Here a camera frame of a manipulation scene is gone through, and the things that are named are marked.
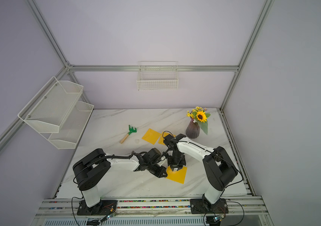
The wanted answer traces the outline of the yellow envelope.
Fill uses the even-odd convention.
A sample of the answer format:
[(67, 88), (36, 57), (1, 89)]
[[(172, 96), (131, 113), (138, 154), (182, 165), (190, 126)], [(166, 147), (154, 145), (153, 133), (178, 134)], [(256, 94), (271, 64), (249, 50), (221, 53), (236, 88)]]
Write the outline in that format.
[(159, 144), (162, 144), (162, 145), (165, 145), (165, 144), (164, 144), (164, 139), (165, 139), (168, 135), (171, 135), (172, 137), (174, 137), (174, 135), (173, 135), (170, 131), (164, 131), (164, 132), (161, 134), (158, 143), (159, 143)]
[(158, 141), (161, 134), (155, 130), (148, 129), (148, 131), (143, 135), (142, 140), (155, 145), (155, 143)]
[(174, 181), (180, 184), (185, 183), (187, 167), (183, 167), (179, 171), (172, 171), (170, 166), (168, 166), (166, 172), (167, 172), (166, 179), (169, 179), (171, 181)]

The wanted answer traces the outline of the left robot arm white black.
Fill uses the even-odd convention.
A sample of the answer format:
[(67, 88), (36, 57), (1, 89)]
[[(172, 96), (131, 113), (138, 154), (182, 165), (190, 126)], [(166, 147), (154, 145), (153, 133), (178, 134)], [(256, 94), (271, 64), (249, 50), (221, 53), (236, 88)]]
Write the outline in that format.
[(112, 171), (149, 171), (157, 178), (168, 176), (167, 168), (159, 165), (162, 154), (153, 148), (148, 152), (131, 152), (127, 156), (106, 154), (98, 148), (73, 165), (74, 183), (81, 191), (85, 204), (93, 208), (101, 202), (98, 183), (105, 174)]

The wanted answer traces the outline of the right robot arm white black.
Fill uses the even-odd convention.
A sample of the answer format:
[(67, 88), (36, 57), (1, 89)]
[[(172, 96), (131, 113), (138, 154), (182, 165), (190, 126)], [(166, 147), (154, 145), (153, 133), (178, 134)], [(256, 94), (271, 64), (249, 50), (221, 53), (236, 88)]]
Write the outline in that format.
[(209, 182), (208, 190), (203, 194), (203, 202), (209, 206), (220, 200), (225, 189), (240, 174), (223, 147), (211, 149), (193, 142), (183, 134), (176, 137), (168, 134), (163, 138), (163, 143), (172, 152), (167, 157), (167, 164), (173, 172), (186, 166), (185, 155), (203, 163)]

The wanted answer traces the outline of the dark purple vase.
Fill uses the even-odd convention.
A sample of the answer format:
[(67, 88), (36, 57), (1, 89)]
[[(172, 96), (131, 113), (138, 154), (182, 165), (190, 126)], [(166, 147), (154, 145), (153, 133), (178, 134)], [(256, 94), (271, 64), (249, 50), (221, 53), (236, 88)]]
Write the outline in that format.
[(200, 126), (197, 122), (195, 122), (193, 119), (189, 122), (188, 127), (186, 129), (186, 136), (190, 139), (196, 139), (200, 135)]

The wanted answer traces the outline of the sunflower bouquet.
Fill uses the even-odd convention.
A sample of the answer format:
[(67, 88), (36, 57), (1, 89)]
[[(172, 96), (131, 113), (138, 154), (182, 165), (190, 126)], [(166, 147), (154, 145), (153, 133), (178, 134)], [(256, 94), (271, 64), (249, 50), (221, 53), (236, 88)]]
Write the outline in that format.
[(195, 122), (197, 122), (201, 128), (201, 131), (203, 131), (206, 135), (208, 135), (208, 127), (209, 127), (208, 118), (210, 117), (210, 114), (207, 113), (206, 108), (197, 106), (191, 111), (187, 111), (186, 116), (189, 117), (190, 120), (193, 119)]

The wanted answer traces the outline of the lower white mesh shelf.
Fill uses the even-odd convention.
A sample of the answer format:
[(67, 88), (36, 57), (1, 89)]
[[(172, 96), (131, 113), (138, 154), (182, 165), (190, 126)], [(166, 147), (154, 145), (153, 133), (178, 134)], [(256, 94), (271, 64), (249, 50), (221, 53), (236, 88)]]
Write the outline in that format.
[(75, 149), (94, 110), (94, 106), (78, 101), (58, 133), (51, 133), (49, 141), (57, 149)]

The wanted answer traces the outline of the white mesh shelf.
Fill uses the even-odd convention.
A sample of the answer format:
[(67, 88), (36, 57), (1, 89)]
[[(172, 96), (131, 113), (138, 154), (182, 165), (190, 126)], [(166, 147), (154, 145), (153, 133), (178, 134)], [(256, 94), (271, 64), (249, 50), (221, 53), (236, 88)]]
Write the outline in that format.
[(52, 77), (18, 118), (38, 133), (59, 133), (82, 93), (82, 85)]
[(51, 133), (49, 141), (57, 149), (75, 149), (94, 110), (94, 106), (78, 101), (58, 133)]

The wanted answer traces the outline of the upper white mesh shelf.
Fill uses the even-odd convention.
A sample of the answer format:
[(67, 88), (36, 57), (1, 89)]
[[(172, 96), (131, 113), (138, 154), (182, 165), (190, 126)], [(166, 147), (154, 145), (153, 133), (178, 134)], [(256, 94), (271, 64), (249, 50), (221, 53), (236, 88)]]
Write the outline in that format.
[(52, 77), (18, 118), (38, 133), (59, 133), (82, 93), (82, 85)]

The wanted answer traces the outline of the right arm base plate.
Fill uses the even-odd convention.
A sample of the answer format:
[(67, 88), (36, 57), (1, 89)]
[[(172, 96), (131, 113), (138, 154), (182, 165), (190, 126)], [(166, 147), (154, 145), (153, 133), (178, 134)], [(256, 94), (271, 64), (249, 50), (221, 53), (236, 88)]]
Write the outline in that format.
[(228, 214), (228, 205), (225, 199), (218, 199), (215, 204), (210, 204), (207, 199), (191, 199), (190, 209), (192, 214), (217, 213)]

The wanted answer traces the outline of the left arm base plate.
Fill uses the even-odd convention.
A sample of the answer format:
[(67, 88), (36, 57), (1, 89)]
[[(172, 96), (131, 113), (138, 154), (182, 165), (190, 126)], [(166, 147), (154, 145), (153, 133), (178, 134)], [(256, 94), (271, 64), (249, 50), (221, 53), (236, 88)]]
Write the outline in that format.
[(100, 216), (111, 215), (116, 211), (118, 201), (117, 200), (101, 200), (93, 207), (88, 207), (85, 200), (79, 202), (79, 208), (77, 211), (78, 216)]

